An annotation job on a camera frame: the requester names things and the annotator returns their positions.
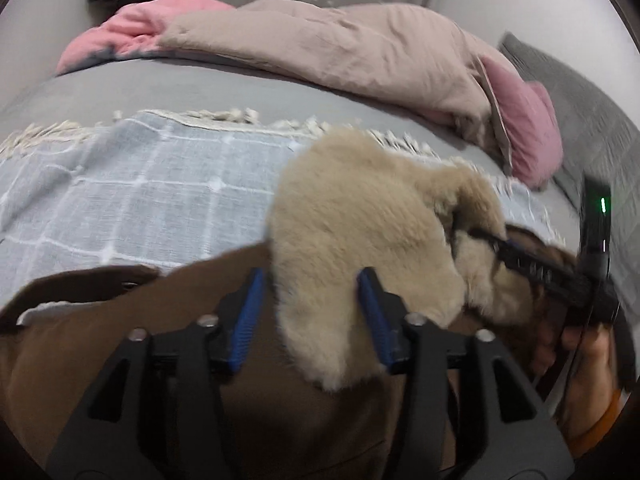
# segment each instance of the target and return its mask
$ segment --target metal screw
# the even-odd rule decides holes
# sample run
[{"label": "metal screw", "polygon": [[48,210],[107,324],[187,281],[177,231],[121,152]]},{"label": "metal screw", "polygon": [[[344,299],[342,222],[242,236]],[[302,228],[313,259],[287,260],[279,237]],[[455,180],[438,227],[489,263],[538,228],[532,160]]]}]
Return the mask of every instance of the metal screw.
[{"label": "metal screw", "polygon": [[197,323],[203,328],[213,328],[218,324],[218,316],[215,314],[205,314],[198,318]]},{"label": "metal screw", "polygon": [[134,328],[131,332],[129,332],[129,340],[140,342],[146,339],[146,330],[144,328]]},{"label": "metal screw", "polygon": [[427,322],[427,318],[424,317],[420,312],[409,312],[406,316],[404,316],[404,320],[413,326],[422,326]]},{"label": "metal screw", "polygon": [[481,328],[476,332],[476,337],[483,343],[490,343],[495,339],[495,334],[491,330]]}]

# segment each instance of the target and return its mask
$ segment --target brown garment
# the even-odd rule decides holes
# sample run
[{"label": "brown garment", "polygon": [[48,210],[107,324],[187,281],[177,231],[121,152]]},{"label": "brown garment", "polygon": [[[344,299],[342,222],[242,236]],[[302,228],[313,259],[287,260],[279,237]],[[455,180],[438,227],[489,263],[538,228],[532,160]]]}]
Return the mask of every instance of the brown garment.
[{"label": "brown garment", "polygon": [[[269,262],[268,247],[261,244],[165,278],[132,267],[137,283],[151,282],[93,308],[0,335],[0,415],[44,466],[85,388],[130,330],[183,328],[238,289],[251,267],[267,269]],[[124,277],[126,269],[111,269],[110,276]],[[42,301],[103,300],[109,287],[94,287],[104,272],[38,280],[7,306],[7,319]],[[122,293],[117,280],[108,283],[111,296]],[[56,293],[47,295],[52,290]],[[222,397],[248,478],[368,479],[382,472],[402,386],[402,378],[383,376],[328,394],[304,381],[280,343],[268,289],[247,361],[235,380],[222,386]]]}]

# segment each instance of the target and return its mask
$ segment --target beige fur lining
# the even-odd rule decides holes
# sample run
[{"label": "beige fur lining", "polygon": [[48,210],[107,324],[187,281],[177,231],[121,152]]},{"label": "beige fur lining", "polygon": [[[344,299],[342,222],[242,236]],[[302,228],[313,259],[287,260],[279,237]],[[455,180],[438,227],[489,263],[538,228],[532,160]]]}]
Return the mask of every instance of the beige fur lining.
[{"label": "beige fur lining", "polygon": [[[456,259],[444,225],[458,213]],[[503,294],[510,282],[478,226],[505,237],[498,198],[468,166],[427,168],[336,128],[284,169],[268,218],[278,321],[308,380],[338,390],[380,373],[355,279],[373,266],[409,311],[448,326],[465,301],[498,322],[530,314],[532,298]]]}]

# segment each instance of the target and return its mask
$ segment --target orange sleeve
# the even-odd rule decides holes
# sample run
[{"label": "orange sleeve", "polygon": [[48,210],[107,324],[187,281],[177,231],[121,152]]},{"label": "orange sleeve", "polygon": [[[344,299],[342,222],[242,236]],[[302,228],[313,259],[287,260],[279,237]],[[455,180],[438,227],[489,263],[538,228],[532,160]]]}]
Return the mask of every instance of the orange sleeve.
[{"label": "orange sleeve", "polygon": [[604,415],[589,431],[567,441],[569,451],[574,458],[579,458],[596,446],[613,427],[620,412],[620,390],[613,393],[611,403]]}]

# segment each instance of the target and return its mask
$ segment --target pink pillow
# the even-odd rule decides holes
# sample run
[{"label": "pink pillow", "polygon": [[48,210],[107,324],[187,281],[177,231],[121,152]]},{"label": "pink pillow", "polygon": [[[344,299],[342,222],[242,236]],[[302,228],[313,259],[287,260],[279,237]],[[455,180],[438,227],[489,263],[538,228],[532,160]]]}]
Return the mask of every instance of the pink pillow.
[{"label": "pink pillow", "polygon": [[525,82],[487,56],[480,58],[511,143],[513,176],[542,186],[562,163],[562,139],[542,83]]}]

